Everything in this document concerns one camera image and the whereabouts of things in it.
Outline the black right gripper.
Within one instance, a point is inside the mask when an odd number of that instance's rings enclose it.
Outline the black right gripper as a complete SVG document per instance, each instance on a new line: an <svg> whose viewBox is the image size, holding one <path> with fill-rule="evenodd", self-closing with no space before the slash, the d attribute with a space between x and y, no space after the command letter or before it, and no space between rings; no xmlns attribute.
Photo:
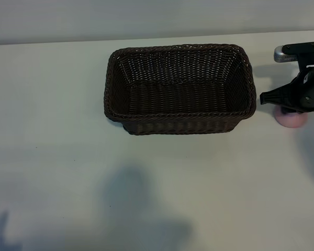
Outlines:
<svg viewBox="0 0 314 251"><path fill-rule="evenodd" d="M301 71L290 88L277 88L260 94L260 103L281 106L283 116L301 116L314 111L314 67Z"/></svg>

